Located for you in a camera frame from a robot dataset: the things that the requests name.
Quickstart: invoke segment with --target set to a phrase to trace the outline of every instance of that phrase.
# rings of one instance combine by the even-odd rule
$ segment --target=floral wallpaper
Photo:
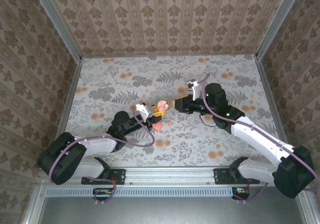
[[[202,124],[199,114],[187,115],[172,107],[172,100],[189,93],[186,81],[201,80],[207,73],[209,82],[222,85],[232,105],[278,136],[253,55],[84,58],[82,65],[66,128],[75,136],[102,135],[118,111],[132,117],[135,104],[169,103],[162,129],[153,130],[153,146],[126,145],[99,155],[113,167],[216,166],[230,165],[240,156],[263,159],[246,142]],[[215,125],[210,115],[202,119]],[[128,140],[143,144],[151,138],[140,129]]]
[[[295,1],[262,62],[289,143],[320,173],[320,0]]]
[[[0,223],[23,218],[74,69],[39,0],[0,0]]]
[[[253,53],[282,0],[53,0],[82,56]]]

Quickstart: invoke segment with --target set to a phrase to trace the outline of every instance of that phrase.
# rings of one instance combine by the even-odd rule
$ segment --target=black cable
[[[203,121],[202,118],[201,118],[201,114],[199,114],[199,118],[200,118],[201,122],[203,123],[203,125],[205,125],[205,126],[207,126],[207,127],[215,128],[215,127],[217,126],[217,125],[207,125],[207,124],[205,124],[204,121]]]

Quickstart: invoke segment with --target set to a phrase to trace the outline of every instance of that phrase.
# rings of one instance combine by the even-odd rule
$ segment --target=floral tablecloth
[[[172,108],[171,100],[189,93],[185,82],[201,80],[207,73],[211,74],[209,82],[222,85],[232,105],[278,137],[253,55],[83,59],[66,131],[77,137],[102,135],[116,112],[123,110],[132,116],[137,103],[153,105],[166,100],[170,108],[163,128],[153,131],[153,146],[126,145],[118,152],[99,156],[113,167],[217,166],[229,165],[240,156],[264,159],[246,142],[202,124],[198,114],[187,115]],[[202,118],[214,126],[211,116]],[[141,129],[128,140],[146,144],[151,138]]]

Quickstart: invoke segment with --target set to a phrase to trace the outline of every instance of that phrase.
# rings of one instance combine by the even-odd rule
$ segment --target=purple cable
[[[100,179],[100,178],[92,178],[90,176],[86,176],[85,178],[89,179],[89,180],[92,180],[92,181],[101,181],[101,182],[108,182],[108,183],[112,183],[113,184],[113,190],[111,192],[111,194],[108,196],[107,199],[104,200],[104,202],[107,202],[110,200],[110,198],[115,194],[116,192],[116,189],[117,189],[117,184],[113,181],[113,180],[109,180],[109,179]],[[102,192],[103,190],[97,190],[95,193],[94,193],[94,197],[93,199],[95,201],[97,201],[97,194],[99,192]]]
[[[235,195],[235,194],[233,194],[233,196],[236,197],[236,198],[239,198],[239,200],[237,200],[237,201],[239,201],[239,202],[246,203],[246,202],[253,201],[253,200],[256,199],[258,196],[260,196],[260,194],[261,194],[261,193],[263,192],[263,190],[268,186],[268,184],[269,184],[269,183],[265,183],[264,186],[261,188],[261,190],[260,190],[257,194],[255,194],[255,195],[254,195],[253,197],[251,197],[251,198],[248,198],[247,200],[243,200],[240,196]]]
[[[74,146],[75,144],[79,143],[79,142],[86,142],[86,141],[93,141],[93,140],[104,140],[104,139],[111,139],[111,140],[114,140],[114,141],[118,141],[118,142],[122,142],[122,143],[126,143],[126,144],[129,144],[129,145],[133,145],[135,147],[141,147],[141,148],[146,148],[146,147],[150,147],[152,146],[156,139],[154,137],[154,135],[151,133],[151,131],[148,130],[147,127],[144,126],[144,124],[135,116],[135,111],[133,111],[133,116],[134,116],[134,119],[142,126],[143,129],[146,130],[146,132],[151,136],[152,138],[152,142],[149,143],[149,144],[146,144],[146,145],[139,145],[139,144],[135,144],[135,143],[132,143],[132,142],[129,142],[129,141],[125,141],[125,140],[121,140],[121,139],[118,139],[118,138],[115,138],[111,135],[98,135],[98,136],[89,136],[89,137],[85,137],[85,138],[80,138],[78,140],[74,140],[73,142],[71,142],[63,151],[61,151],[61,153],[59,154],[59,156],[55,159],[53,165],[51,166],[51,169],[49,171],[49,180],[51,182],[52,181],[52,174],[54,172],[54,169],[56,168],[58,162],[60,161],[60,159],[62,158],[62,156],[64,154],[66,154],[66,152],[72,147]]]
[[[206,87],[206,82],[207,79],[209,78],[210,73],[208,73],[205,78],[203,80],[201,80],[200,82],[202,83],[202,99],[203,99],[203,103],[205,105],[205,107],[208,109],[208,111],[214,115],[216,118],[231,122],[231,123],[238,123],[241,125],[244,125],[252,130],[255,130],[256,132],[258,132],[260,135],[262,135],[263,137],[265,137],[266,139],[268,139],[270,142],[274,143],[277,147],[281,148],[282,150],[284,150],[285,152],[289,153],[293,158],[295,158],[299,163],[301,163],[309,172],[311,172],[311,174],[314,176],[314,178],[316,179],[316,187],[314,188],[305,188],[305,191],[309,191],[309,192],[315,192],[320,188],[320,178],[319,176],[316,174],[316,172],[310,167],[308,166],[303,160],[301,160],[297,155],[295,155],[293,152],[291,152],[290,150],[288,150],[287,148],[285,148],[284,146],[282,146],[280,143],[278,143],[277,141],[273,140],[271,137],[269,137],[268,135],[264,134],[261,130],[257,129],[254,125],[250,125],[248,123],[242,122],[242,121],[238,121],[238,120],[232,120],[226,117],[223,117],[221,115],[218,115],[217,113],[215,113],[214,111],[211,110],[211,108],[209,107],[207,101],[206,101],[206,96],[205,96],[205,87]]]

